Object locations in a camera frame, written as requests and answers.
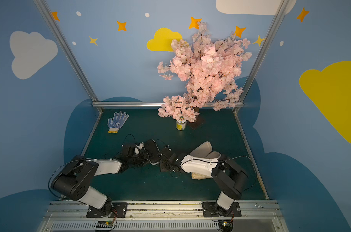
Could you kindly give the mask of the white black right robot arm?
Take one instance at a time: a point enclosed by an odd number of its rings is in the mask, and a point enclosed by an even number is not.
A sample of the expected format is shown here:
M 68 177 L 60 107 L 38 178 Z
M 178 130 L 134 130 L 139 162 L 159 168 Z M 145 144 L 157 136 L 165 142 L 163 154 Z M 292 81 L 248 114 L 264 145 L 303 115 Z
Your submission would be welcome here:
M 190 154 L 175 154 L 165 148 L 160 152 L 160 159 L 169 171 L 203 175 L 212 178 L 221 190 L 215 209 L 222 213 L 232 211 L 232 204 L 240 200 L 248 182 L 248 173 L 230 158 L 213 151 L 205 142 Z

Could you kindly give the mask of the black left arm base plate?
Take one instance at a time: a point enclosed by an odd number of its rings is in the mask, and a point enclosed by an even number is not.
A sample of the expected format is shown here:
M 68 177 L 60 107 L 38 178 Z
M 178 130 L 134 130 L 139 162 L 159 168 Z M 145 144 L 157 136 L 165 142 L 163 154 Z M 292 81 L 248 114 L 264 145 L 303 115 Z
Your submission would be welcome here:
M 127 203 L 108 202 L 101 209 L 89 206 L 86 218 L 125 218 Z

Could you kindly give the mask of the black zippered umbrella sleeve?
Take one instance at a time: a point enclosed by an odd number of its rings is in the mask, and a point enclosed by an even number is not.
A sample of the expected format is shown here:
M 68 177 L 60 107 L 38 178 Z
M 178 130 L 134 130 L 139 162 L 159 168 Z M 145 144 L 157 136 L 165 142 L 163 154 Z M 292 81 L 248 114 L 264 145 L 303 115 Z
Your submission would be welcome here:
M 160 163 L 161 160 L 161 153 L 156 144 L 156 142 L 152 139 L 147 140 L 144 142 L 144 149 L 149 157 L 149 162 L 152 165 L 157 165 Z

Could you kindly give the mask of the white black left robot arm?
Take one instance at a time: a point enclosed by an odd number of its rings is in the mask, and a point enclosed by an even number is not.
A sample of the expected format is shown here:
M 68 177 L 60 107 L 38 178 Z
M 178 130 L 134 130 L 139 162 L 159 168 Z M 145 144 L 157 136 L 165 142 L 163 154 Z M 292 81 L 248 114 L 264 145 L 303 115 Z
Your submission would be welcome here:
M 124 144 L 117 159 L 88 159 L 75 156 L 58 174 L 53 174 L 49 187 L 73 201 L 79 201 L 96 209 L 108 206 L 108 197 L 91 186 L 93 179 L 101 175 L 121 174 L 130 168 L 148 162 L 144 143 Z

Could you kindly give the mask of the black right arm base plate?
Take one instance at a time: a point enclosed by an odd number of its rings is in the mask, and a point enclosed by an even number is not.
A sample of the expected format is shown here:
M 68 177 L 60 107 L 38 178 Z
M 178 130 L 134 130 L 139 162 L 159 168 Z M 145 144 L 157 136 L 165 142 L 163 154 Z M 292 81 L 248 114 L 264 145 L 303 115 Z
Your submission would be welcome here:
M 222 208 L 216 202 L 203 202 L 201 206 L 203 216 L 205 218 L 240 218 L 242 216 L 242 212 L 238 202 L 233 202 L 228 210 Z

